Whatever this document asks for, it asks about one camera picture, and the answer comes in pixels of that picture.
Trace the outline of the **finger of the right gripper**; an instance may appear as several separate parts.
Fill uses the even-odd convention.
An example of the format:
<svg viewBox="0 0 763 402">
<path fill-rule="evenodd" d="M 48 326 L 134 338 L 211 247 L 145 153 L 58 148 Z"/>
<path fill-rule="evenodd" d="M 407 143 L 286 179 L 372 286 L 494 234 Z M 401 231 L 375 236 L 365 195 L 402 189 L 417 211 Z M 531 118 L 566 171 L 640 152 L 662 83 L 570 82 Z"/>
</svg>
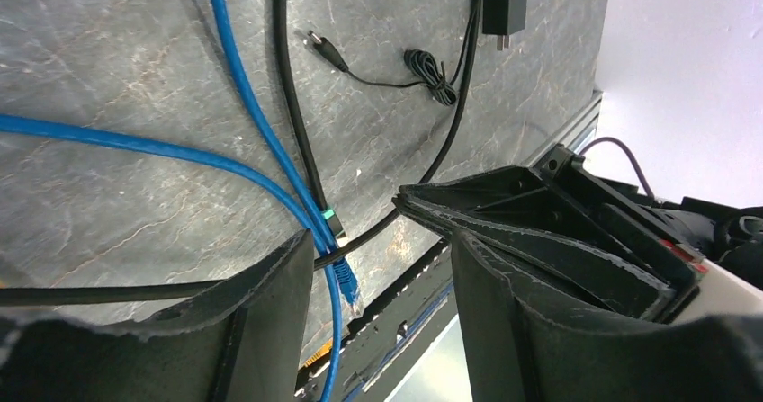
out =
<svg viewBox="0 0 763 402">
<path fill-rule="evenodd" d="M 702 256 L 672 219 L 580 169 L 507 166 L 409 184 L 397 210 L 441 237 L 458 231 L 596 307 L 669 322 L 700 292 Z"/>
</svg>

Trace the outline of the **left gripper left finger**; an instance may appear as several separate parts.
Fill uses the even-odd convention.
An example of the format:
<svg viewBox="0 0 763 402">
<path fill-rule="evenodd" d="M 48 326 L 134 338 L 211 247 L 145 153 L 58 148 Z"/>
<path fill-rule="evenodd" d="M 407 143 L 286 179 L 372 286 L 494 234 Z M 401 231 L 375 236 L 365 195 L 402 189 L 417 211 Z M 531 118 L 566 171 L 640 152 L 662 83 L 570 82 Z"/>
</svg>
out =
<svg viewBox="0 0 763 402">
<path fill-rule="evenodd" d="M 142 321 L 1 316 L 4 401 L 288 401 L 313 279 L 301 231 L 246 270 Z"/>
</svg>

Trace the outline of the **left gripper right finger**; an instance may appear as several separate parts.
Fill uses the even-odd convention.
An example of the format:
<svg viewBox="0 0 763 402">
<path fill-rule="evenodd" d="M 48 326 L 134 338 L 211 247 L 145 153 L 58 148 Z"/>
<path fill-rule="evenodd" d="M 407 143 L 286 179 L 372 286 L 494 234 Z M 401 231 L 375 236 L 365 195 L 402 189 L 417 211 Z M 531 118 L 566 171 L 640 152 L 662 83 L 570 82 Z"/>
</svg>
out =
<svg viewBox="0 0 763 402">
<path fill-rule="evenodd" d="M 476 237 L 452 240 L 453 283 L 476 401 L 759 401 L 762 319 L 678 325 L 571 297 Z"/>
</svg>

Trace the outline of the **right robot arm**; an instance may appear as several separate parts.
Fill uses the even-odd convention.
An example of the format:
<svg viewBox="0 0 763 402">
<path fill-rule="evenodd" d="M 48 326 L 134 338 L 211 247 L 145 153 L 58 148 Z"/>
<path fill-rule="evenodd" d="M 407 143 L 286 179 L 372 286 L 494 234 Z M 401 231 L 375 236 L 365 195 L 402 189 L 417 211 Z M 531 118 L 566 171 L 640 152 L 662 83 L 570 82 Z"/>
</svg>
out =
<svg viewBox="0 0 763 402">
<path fill-rule="evenodd" d="M 581 306 L 668 323 L 700 291 L 709 265 L 737 272 L 762 255 L 762 212 L 659 204 L 560 159 L 446 183 L 410 184 L 396 208 L 442 237 L 488 250 L 490 273 L 540 311 Z"/>
</svg>

